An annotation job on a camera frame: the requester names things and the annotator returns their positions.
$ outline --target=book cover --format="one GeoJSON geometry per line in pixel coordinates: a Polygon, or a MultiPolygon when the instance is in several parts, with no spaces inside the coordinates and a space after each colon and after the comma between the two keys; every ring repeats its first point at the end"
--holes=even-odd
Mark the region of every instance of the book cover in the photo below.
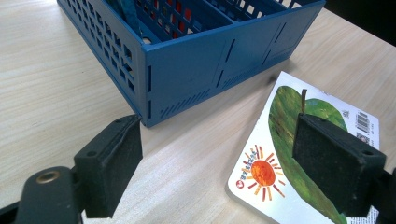
{"type": "Polygon", "coordinates": [[[368,217],[339,214],[291,157],[303,89],[306,114],[327,119],[379,149],[377,118],[282,72],[230,175],[231,194],[278,223],[375,223],[373,207],[368,217]]]}

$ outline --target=sun logo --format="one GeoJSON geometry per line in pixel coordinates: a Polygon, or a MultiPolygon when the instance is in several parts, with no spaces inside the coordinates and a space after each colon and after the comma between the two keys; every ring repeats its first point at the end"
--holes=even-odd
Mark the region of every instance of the sun logo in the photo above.
{"type": "Polygon", "coordinates": [[[264,202],[267,195],[268,199],[272,201],[271,187],[275,189],[282,197],[285,195],[282,191],[277,187],[277,183],[285,186],[285,183],[280,179],[277,179],[277,175],[283,176],[281,172],[282,168],[278,163],[275,162],[275,154],[271,153],[269,156],[263,159],[262,147],[255,146],[255,149],[250,149],[251,154],[247,156],[247,161],[244,161],[246,165],[245,168],[242,168],[241,179],[238,180],[237,186],[238,188],[244,187],[243,180],[254,180],[254,183],[247,186],[249,189],[253,189],[256,187],[254,194],[258,195],[262,189],[262,201],[264,202]]]}

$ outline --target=basket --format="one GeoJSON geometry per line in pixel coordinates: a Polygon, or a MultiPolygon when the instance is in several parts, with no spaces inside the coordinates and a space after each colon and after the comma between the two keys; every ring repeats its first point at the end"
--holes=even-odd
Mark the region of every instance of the basket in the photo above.
{"type": "Polygon", "coordinates": [[[135,0],[140,34],[105,0],[58,4],[150,127],[288,59],[325,1],[135,0]]]}

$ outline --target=table surface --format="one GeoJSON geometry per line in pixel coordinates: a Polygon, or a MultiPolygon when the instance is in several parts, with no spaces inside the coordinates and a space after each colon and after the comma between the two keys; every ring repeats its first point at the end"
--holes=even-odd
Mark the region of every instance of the table surface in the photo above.
{"type": "MultiPolygon", "coordinates": [[[[0,6],[0,207],[24,181],[73,156],[133,113],[54,0],[0,6]]],[[[144,159],[113,219],[88,223],[270,223],[233,200],[226,183],[286,71],[379,118],[386,170],[396,166],[396,48],[322,9],[292,56],[152,128],[144,159]]]]}

